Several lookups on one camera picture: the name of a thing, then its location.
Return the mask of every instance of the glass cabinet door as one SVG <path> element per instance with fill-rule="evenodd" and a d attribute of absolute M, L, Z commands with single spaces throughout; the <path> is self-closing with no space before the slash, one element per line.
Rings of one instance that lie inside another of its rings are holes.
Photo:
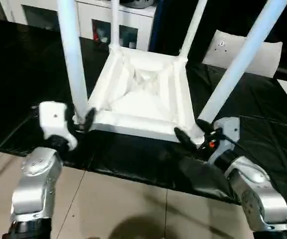
<path fill-rule="evenodd" d="M 59 31 L 57 12 L 53 10 L 23 5 L 27 25 Z"/>
<path fill-rule="evenodd" d="M 9 1 L 17 23 L 59 31 L 57 0 L 11 0 Z"/>
<path fill-rule="evenodd" d="M 110 43 L 110 8 L 79 2 L 78 15 L 82 37 Z M 120 45 L 148 51 L 152 22 L 153 17 L 119 10 Z"/>
<path fill-rule="evenodd" d="M 111 24 L 110 22 L 92 19 L 93 39 L 98 42 L 110 43 Z M 138 39 L 138 29 L 119 25 L 119 44 L 124 47 L 136 49 Z"/>

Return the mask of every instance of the black tablecloth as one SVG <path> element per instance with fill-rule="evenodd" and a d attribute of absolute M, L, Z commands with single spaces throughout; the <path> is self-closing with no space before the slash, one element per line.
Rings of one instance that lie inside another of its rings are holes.
<path fill-rule="evenodd" d="M 83 38 L 81 47 L 90 95 L 108 57 L 108 47 Z M 186 69 L 197 118 L 224 70 L 193 62 Z M 60 34 L 0 22 L 0 142 L 32 105 L 45 100 L 72 105 Z M 245 74 L 217 118 L 230 116 L 240 117 L 239 143 L 259 159 L 287 201 L 285 92 L 274 79 Z M 64 158 L 66 166 L 238 203 L 222 174 L 178 143 L 102 131 L 78 138 L 77 149 Z M 2 151 L 25 156 L 41 141 L 38 120 L 32 119 Z"/>

